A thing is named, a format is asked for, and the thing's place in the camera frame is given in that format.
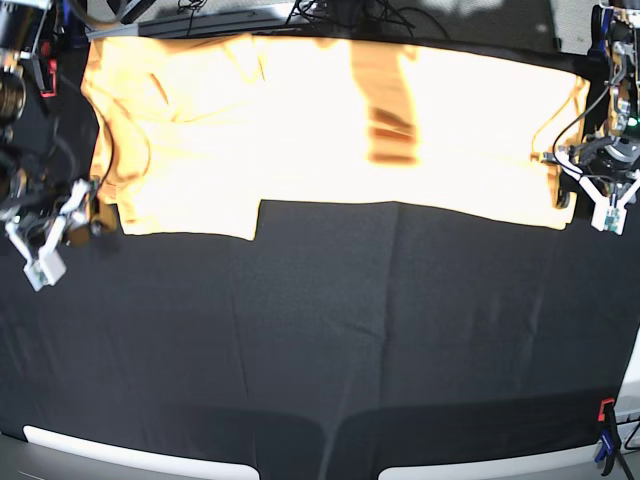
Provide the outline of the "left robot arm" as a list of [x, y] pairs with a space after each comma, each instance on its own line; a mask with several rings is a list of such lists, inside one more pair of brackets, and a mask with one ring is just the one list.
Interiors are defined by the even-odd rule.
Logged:
[[623, 195], [639, 178], [639, 3], [601, 1], [592, 9], [589, 56], [607, 68], [584, 116], [570, 160], [600, 193]]

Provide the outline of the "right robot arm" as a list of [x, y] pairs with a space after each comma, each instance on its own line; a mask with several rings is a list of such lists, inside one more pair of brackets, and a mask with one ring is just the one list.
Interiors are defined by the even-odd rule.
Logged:
[[80, 90], [82, 1], [1, 4], [1, 230], [36, 254], [88, 233], [99, 132]]

